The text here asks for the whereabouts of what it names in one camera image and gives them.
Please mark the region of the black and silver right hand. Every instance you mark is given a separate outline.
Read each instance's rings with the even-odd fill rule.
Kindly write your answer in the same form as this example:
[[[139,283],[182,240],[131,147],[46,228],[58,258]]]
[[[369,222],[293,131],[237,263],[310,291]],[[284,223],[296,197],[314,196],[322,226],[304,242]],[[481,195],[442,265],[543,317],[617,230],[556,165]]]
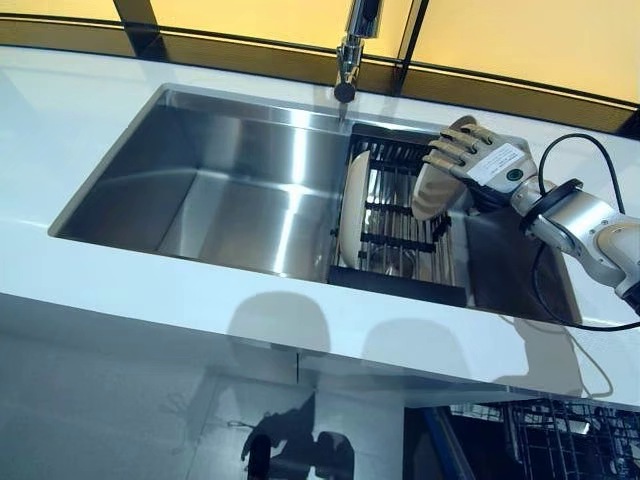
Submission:
[[[464,185],[480,212],[509,206],[514,192],[538,173],[526,144],[483,127],[472,116],[441,130],[423,160]]]

